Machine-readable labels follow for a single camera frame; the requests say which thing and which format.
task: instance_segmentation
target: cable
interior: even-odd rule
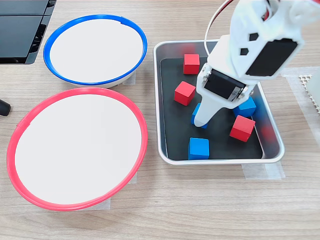
[[[266,6],[267,14],[265,15],[264,21],[267,21],[269,18],[272,17],[272,8],[271,8],[271,6],[269,4],[265,4],[265,6]]]
[[[212,24],[214,23],[214,20],[218,17],[218,15],[232,2],[233,0],[226,0],[216,11],[215,13],[213,14],[212,18],[210,19],[210,22],[208,24],[208,27],[206,28],[206,31],[205,31],[205,35],[204,35],[204,48],[205,48],[205,51],[206,53],[210,54],[209,50],[208,50],[208,47],[207,47],[207,38],[208,38],[208,32],[212,26]]]

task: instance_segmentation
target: tray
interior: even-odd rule
[[[217,41],[208,43],[213,48]],[[252,116],[255,129],[248,142],[229,136],[235,115],[232,110],[221,109],[209,122],[208,128],[191,124],[191,115],[201,96],[195,94],[188,106],[174,101],[175,88],[181,81],[196,85],[196,75],[183,74],[184,54],[200,55],[200,66],[206,62],[203,41],[167,41],[159,43],[153,51],[155,75],[155,105],[157,141],[160,157],[172,165],[210,165],[275,163],[285,147],[270,112],[262,87],[258,84],[252,95],[257,110]],[[188,160],[190,138],[209,139],[208,160]]]

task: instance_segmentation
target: wooden table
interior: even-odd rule
[[[286,154],[282,180],[246,180],[241,165],[170,166],[157,152],[153,47],[161,41],[201,40],[222,1],[58,1],[36,62],[0,65],[0,239],[3,240],[318,240],[320,148],[285,78],[262,83]],[[229,32],[235,4],[214,23],[210,37]],[[90,14],[122,15],[148,38],[136,85],[113,88],[143,112],[149,131],[137,183],[111,198],[110,210],[52,212],[27,202],[12,186],[6,152],[17,123],[46,98],[73,88],[46,67],[42,51],[62,24]],[[289,67],[320,66],[319,23],[304,29],[305,48]]]

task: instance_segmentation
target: black device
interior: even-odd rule
[[[35,62],[56,0],[0,0],[0,64]]]
[[[0,115],[8,116],[10,109],[10,104],[0,99]]]

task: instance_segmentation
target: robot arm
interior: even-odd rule
[[[320,0],[240,0],[230,35],[220,38],[197,77],[202,101],[194,124],[205,125],[221,108],[245,102],[259,81],[275,79],[304,46],[302,27],[319,19]]]

